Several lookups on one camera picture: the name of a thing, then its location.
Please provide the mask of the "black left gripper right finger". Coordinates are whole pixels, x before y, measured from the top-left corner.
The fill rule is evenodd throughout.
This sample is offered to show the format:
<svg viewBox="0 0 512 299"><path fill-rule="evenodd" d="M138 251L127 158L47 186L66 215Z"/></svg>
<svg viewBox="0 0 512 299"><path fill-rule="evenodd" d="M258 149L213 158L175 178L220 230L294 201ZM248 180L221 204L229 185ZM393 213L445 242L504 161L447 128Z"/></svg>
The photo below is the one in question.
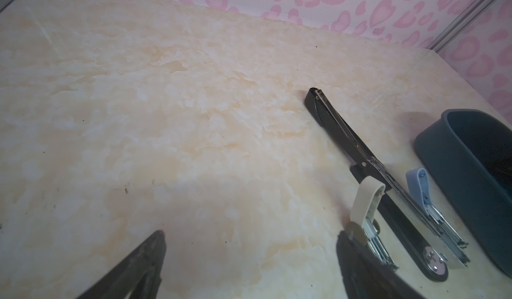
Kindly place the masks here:
<svg viewBox="0 0 512 299"><path fill-rule="evenodd" d="M423 296L345 231L336 245L345 292L349 299L414 299Z"/></svg>

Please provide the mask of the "black long stapler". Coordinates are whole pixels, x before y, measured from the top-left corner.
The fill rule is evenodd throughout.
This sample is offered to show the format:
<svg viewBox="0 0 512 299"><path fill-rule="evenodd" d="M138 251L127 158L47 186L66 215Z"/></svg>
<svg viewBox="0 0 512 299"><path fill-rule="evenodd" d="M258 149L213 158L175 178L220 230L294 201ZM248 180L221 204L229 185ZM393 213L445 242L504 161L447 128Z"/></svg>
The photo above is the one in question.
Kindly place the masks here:
<svg viewBox="0 0 512 299"><path fill-rule="evenodd" d="M466 268L468 243L433 205L429 176L423 168L406 173L407 187L392 176L318 88L310 88L305 107L335 143L354 161L350 171L359 183L347 230L360 238L382 263L398 267L382 243L375 220L379 212L420 271L445 282L449 271Z"/></svg>

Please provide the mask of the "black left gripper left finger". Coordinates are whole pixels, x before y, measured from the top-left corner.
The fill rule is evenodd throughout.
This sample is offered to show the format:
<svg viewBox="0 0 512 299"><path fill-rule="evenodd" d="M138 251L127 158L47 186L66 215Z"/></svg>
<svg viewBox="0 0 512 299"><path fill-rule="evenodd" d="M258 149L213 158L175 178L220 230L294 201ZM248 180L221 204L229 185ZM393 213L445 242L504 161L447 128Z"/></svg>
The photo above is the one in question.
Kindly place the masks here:
<svg viewBox="0 0 512 299"><path fill-rule="evenodd" d="M80 298L156 298L166 253L165 233L156 230Z"/></svg>

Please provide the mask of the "light blue mini stapler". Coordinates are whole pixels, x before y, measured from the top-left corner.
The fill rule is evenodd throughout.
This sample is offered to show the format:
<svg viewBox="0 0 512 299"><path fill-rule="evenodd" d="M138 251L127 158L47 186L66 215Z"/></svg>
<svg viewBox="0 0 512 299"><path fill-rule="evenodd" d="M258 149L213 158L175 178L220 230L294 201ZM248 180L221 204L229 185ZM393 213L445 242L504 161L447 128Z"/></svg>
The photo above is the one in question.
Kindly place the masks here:
<svg viewBox="0 0 512 299"><path fill-rule="evenodd" d="M430 190L429 176L425 169L417 168L406 173L407 186L412 199L434 223L461 249L466 249L468 243L446 221L444 215L433 205Z"/></svg>

